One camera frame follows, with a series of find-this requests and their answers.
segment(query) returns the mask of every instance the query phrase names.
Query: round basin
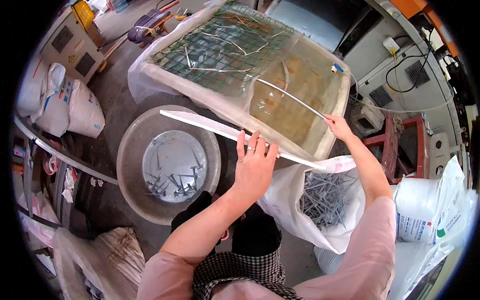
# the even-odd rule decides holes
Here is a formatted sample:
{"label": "round basin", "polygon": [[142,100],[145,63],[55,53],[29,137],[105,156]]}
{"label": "round basin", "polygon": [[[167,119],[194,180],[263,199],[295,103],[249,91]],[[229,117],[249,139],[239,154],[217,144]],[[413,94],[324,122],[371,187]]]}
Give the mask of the round basin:
{"label": "round basin", "polygon": [[127,129],[117,155],[117,178],[120,190],[130,207],[143,218],[160,225],[171,225],[173,218],[185,210],[200,193],[182,203],[162,201],[151,193],[144,181],[142,159],[152,139],[159,134],[179,130],[191,134],[200,142],[206,153],[207,173],[203,191],[213,194],[220,179],[220,149],[213,132],[163,116],[160,110],[177,110],[195,113],[177,105],[152,108],[139,116]]}

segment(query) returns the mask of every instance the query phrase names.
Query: machine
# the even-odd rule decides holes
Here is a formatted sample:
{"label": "machine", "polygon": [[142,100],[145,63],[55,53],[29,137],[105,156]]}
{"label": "machine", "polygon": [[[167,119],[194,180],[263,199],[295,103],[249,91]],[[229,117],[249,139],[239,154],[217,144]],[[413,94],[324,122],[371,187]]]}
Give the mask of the machine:
{"label": "machine", "polygon": [[61,63],[66,68],[67,76],[80,79],[85,84],[105,60],[70,6],[43,37],[38,52],[48,64]]}

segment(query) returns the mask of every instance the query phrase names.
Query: finger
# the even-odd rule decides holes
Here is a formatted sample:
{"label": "finger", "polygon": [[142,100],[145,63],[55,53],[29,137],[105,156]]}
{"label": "finger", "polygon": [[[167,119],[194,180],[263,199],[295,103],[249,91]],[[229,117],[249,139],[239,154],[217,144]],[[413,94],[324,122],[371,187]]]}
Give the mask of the finger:
{"label": "finger", "polygon": [[342,117],[339,117],[339,116],[332,116],[332,115],[327,115],[327,114],[324,114],[324,116],[329,119],[329,120],[332,120],[333,122],[335,121],[338,121],[340,119],[343,119]]}
{"label": "finger", "polygon": [[[248,140],[248,147],[255,148],[257,146],[257,139],[260,136],[260,131],[255,131],[252,134],[252,137]],[[247,156],[252,156],[255,153],[255,150],[247,150]]]}
{"label": "finger", "polygon": [[257,146],[255,147],[255,154],[259,157],[265,157],[265,139],[259,138],[257,140]]}
{"label": "finger", "polygon": [[270,144],[268,146],[267,160],[272,162],[272,163],[275,163],[277,154],[278,154],[278,145],[277,144]]}
{"label": "finger", "polygon": [[237,155],[239,160],[245,157],[245,131],[240,131],[237,137]]}
{"label": "finger", "polygon": [[324,121],[325,121],[325,124],[327,124],[328,127],[330,127],[330,128],[334,125],[334,123],[333,123],[332,120],[326,119],[326,120],[324,120]]}

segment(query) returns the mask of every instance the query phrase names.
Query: white plastic strip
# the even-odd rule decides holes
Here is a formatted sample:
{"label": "white plastic strip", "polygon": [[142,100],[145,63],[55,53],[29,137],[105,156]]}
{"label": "white plastic strip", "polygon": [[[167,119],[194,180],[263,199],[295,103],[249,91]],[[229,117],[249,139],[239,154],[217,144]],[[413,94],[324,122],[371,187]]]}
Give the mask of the white plastic strip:
{"label": "white plastic strip", "polygon": [[[189,113],[189,112],[184,112],[184,111],[174,111],[174,110],[160,110],[160,114],[175,119],[182,121],[184,123],[197,126],[203,129],[206,129],[208,131],[214,132],[216,134],[219,134],[221,136],[224,136],[226,138],[229,138],[231,140],[236,141],[237,137],[240,133],[240,131],[236,130],[235,128],[232,128],[230,126],[227,126],[225,124],[219,123],[217,121],[214,121],[212,119]],[[247,144],[248,140],[250,139],[250,136],[248,134],[245,135],[245,144]],[[312,167],[314,169],[318,170],[326,170],[327,168],[325,166],[316,164],[314,162],[305,160],[303,158],[300,158],[298,156],[288,154],[283,152],[281,149],[279,149],[278,153],[280,154],[280,157],[284,157],[286,159],[292,160],[294,162],[300,163],[307,165],[309,167]]]}

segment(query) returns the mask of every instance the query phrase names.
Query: metal rod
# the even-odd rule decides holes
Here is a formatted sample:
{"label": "metal rod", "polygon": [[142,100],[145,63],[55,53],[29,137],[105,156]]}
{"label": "metal rod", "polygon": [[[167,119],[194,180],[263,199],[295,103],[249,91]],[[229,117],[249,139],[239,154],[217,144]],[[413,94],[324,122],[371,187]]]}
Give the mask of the metal rod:
{"label": "metal rod", "polygon": [[77,168],[87,174],[90,174],[92,176],[95,176],[103,181],[110,182],[112,184],[118,185],[119,182],[118,180],[109,177],[107,175],[104,175],[100,172],[97,172],[93,169],[91,169],[87,163],[79,160],[78,158],[68,154],[64,150],[57,150],[53,147],[53,145],[50,143],[49,140],[47,140],[45,137],[43,137],[41,134],[39,134],[35,129],[33,129],[32,126],[26,124],[23,120],[21,120],[19,117],[16,115],[13,117],[13,122],[17,127],[31,140],[34,140],[35,143],[40,146],[40,148],[44,149],[48,153],[52,154],[56,158],[58,158],[61,161],[66,162],[68,165]]}
{"label": "metal rod", "polygon": [[298,103],[302,104],[306,109],[308,109],[309,111],[311,111],[312,113],[314,113],[315,115],[319,116],[320,118],[322,118],[323,120],[326,120],[327,118],[325,118],[324,115],[322,115],[321,113],[319,113],[318,111],[316,111],[315,109],[311,108],[310,106],[308,106],[307,104],[303,103],[303,101],[301,101],[300,99],[298,99],[297,97],[293,96],[292,94],[290,94],[289,92],[287,91],[284,91],[282,90],[281,88],[279,88],[278,86],[274,85],[274,84],[271,84],[269,83],[268,81],[265,81],[263,79],[260,79],[260,78],[257,78],[256,79],[257,81],[263,83],[263,84],[266,84],[268,86],[271,86],[272,88],[274,89],[277,89],[279,90],[280,92],[284,93],[285,95],[289,96],[290,98],[292,98],[293,100],[297,101]]}

